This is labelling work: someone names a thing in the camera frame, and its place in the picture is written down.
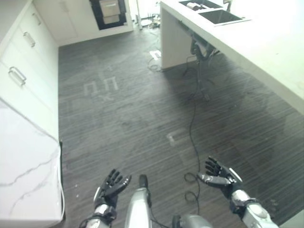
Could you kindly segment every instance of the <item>drawer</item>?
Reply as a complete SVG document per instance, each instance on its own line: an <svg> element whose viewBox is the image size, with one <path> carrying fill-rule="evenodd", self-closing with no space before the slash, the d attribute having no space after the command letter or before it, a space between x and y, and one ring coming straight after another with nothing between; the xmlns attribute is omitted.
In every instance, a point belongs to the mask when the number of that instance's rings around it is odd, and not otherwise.
<svg viewBox="0 0 304 228"><path fill-rule="evenodd" d="M23 34L27 34L24 36L24 39L27 41L28 46L39 54L46 67L51 72L57 74L58 45L55 43L33 4L29 6L19 27Z"/></svg>
<svg viewBox="0 0 304 228"><path fill-rule="evenodd" d="M31 56L28 56L28 58L24 57L13 43L9 43L1 58L1 62L6 66L7 70L4 75L1 75L0 82L3 87L8 83L14 88L13 91L10 91L10 94L13 97L15 96L13 93L20 93L20 91L17 91L17 88L21 91L26 89L47 107L50 112L55 112L55 107L57 105L57 90L52 90L35 72L28 63L28 59L30 58ZM20 86L21 77L26 78L23 86Z"/></svg>
<svg viewBox="0 0 304 228"><path fill-rule="evenodd" d="M0 62L0 97L30 121L57 137L54 114L28 90L26 84L22 86L2 62Z"/></svg>
<svg viewBox="0 0 304 228"><path fill-rule="evenodd" d="M13 37L11 38L12 44L17 48L20 54L26 59L29 66L36 72L37 75L43 80L47 86L56 90L58 87L58 73L49 70L44 63L38 52L29 45L27 40L23 37L23 32L17 28Z"/></svg>

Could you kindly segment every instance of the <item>kitchen floor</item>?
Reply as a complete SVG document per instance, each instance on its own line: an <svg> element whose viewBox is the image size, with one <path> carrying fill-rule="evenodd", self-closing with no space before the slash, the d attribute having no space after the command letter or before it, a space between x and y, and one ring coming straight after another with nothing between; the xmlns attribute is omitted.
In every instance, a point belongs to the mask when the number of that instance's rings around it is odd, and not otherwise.
<svg viewBox="0 0 304 228"><path fill-rule="evenodd" d="M211 100L196 89L195 63L161 72L149 51L159 30L135 31L61 47L59 135L66 220L76 228L94 210L96 188L113 168L132 174L120 194L114 228L124 227L138 177L148 176L152 209L169 226L174 214L196 213L197 192L184 174L212 155L243 178L278 224L304 207L304 120L290 105L223 55L203 64ZM245 227L220 190L201 184L200 215L214 228Z"/></svg>

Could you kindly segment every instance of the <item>drawer handle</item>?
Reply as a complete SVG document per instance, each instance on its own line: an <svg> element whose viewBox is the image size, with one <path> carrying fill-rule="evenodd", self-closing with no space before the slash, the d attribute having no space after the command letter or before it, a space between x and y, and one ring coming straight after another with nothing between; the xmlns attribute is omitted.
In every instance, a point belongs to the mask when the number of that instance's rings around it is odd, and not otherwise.
<svg viewBox="0 0 304 228"><path fill-rule="evenodd" d="M23 37L26 37L28 39L29 44L32 48L36 45L35 40L33 39L33 37L28 32L23 33Z"/></svg>
<svg viewBox="0 0 304 228"><path fill-rule="evenodd" d="M37 21L37 23L38 23L38 26L41 25L41 20L40 20L40 18L38 17L38 15L37 15L36 13L33 13L32 16L33 16L34 18L36 18L36 21Z"/></svg>
<svg viewBox="0 0 304 228"><path fill-rule="evenodd" d="M11 73L21 82L21 85L25 85L27 77L25 77L24 74L17 67L12 66L11 68L9 68L9 74Z"/></svg>

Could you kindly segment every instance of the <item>white countertop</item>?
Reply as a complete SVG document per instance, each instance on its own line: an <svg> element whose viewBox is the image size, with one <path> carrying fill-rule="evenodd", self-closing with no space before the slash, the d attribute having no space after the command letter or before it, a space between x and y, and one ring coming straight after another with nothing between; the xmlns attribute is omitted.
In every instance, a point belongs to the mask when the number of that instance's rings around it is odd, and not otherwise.
<svg viewBox="0 0 304 228"><path fill-rule="evenodd" d="M32 0L0 1L0 56Z"/></svg>
<svg viewBox="0 0 304 228"><path fill-rule="evenodd" d="M177 0L161 3L171 15L304 114L304 1L234 0L231 12L252 20L217 27Z"/></svg>

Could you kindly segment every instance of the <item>white wall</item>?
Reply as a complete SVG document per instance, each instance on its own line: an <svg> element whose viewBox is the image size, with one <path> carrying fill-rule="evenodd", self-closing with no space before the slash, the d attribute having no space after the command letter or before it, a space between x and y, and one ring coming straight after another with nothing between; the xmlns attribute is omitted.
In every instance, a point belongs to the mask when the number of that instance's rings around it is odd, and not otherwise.
<svg viewBox="0 0 304 228"><path fill-rule="evenodd" d="M139 3L139 13L141 18L145 18L148 14L159 13L159 7L156 6L156 2L160 0L138 0ZM137 5L136 0L129 0L130 12L133 20L136 19L135 15L137 14Z"/></svg>

